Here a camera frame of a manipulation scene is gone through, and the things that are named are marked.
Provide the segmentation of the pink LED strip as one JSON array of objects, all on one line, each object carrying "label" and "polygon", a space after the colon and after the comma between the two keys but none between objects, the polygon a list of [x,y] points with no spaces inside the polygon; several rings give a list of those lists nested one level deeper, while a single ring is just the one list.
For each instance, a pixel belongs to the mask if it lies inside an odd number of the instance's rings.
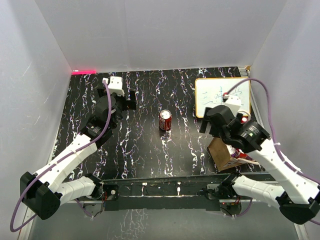
[{"label": "pink LED strip", "polygon": [[96,70],[74,70],[72,75],[88,75],[88,74],[96,74]]}]

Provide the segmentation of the yellow framed whiteboard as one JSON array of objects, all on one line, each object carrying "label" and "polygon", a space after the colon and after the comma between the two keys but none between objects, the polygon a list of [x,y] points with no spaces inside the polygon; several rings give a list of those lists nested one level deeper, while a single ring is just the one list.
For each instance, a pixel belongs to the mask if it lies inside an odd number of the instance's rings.
[{"label": "yellow framed whiteboard", "polygon": [[[242,81],[243,77],[197,78],[195,80],[195,115],[201,119],[204,117],[206,107],[213,108],[223,103],[223,94],[235,84]],[[230,94],[240,98],[241,110],[251,111],[251,87],[246,81]]]}]

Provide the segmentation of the canvas bag with cat print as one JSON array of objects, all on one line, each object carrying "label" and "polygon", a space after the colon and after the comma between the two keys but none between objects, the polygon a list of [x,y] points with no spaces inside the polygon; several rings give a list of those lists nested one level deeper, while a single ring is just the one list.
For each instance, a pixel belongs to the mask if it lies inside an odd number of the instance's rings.
[{"label": "canvas bag with cat print", "polygon": [[261,144],[268,136],[265,134],[261,125],[253,120],[243,122],[243,127],[239,131],[239,135],[245,140],[246,145],[227,145],[222,142],[220,138],[213,137],[212,141],[208,145],[209,153],[211,154],[213,161],[218,171],[224,171],[242,164],[250,160],[233,158],[227,149],[227,146],[240,149],[243,153],[248,154],[255,150],[261,150]]}]

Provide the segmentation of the red coke can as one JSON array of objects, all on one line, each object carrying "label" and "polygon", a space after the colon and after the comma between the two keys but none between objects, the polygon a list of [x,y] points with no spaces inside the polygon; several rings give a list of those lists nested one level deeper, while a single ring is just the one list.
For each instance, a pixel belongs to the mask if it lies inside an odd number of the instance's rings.
[{"label": "red coke can", "polygon": [[172,114],[169,110],[164,109],[159,113],[159,128],[162,131],[169,131],[172,125]]},{"label": "red coke can", "polygon": [[253,159],[248,156],[246,153],[243,153],[243,151],[241,149],[237,149],[237,152],[238,152],[238,159],[244,159],[244,160],[249,160],[249,161],[252,161]]}]

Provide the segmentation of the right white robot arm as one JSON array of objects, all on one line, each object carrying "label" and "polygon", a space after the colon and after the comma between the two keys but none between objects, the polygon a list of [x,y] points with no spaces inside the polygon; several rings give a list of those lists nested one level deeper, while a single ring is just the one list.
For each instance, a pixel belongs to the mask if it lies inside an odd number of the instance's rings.
[{"label": "right white robot arm", "polygon": [[256,160],[276,181],[271,185],[232,173],[216,188],[215,194],[230,199],[246,196],[273,206],[291,222],[303,225],[320,211],[320,185],[305,178],[281,160],[270,134],[256,121],[241,122],[241,113],[226,105],[207,107],[200,132],[210,124],[210,135],[240,149]]}]

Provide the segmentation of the purple Fanta can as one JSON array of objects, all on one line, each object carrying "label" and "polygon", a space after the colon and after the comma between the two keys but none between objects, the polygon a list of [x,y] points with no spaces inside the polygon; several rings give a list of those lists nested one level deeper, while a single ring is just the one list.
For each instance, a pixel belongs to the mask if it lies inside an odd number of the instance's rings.
[{"label": "purple Fanta can", "polygon": [[227,149],[228,149],[228,152],[230,154],[230,157],[231,158],[237,158],[238,157],[238,151],[236,148],[230,146],[230,145],[227,145]]}]

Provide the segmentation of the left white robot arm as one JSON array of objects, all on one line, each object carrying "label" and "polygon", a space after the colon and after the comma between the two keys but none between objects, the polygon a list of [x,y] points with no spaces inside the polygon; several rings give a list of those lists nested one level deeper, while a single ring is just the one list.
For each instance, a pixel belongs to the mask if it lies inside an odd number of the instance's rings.
[{"label": "left white robot arm", "polygon": [[136,110],[135,91],[125,94],[98,89],[94,113],[74,140],[56,158],[35,173],[26,172],[20,177],[22,202],[39,218],[50,218],[68,201],[89,196],[93,200],[103,195],[103,187],[96,177],[88,174],[70,183],[66,177],[87,157],[94,154],[113,135],[112,130],[123,118],[122,112]]}]

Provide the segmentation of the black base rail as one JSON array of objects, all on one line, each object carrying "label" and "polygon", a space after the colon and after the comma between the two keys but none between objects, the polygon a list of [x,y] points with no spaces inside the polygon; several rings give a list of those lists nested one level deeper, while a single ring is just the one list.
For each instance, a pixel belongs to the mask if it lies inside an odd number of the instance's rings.
[{"label": "black base rail", "polygon": [[238,203],[237,197],[220,185],[229,174],[178,177],[114,179],[103,182],[104,210],[180,210],[219,211],[220,201]]}]

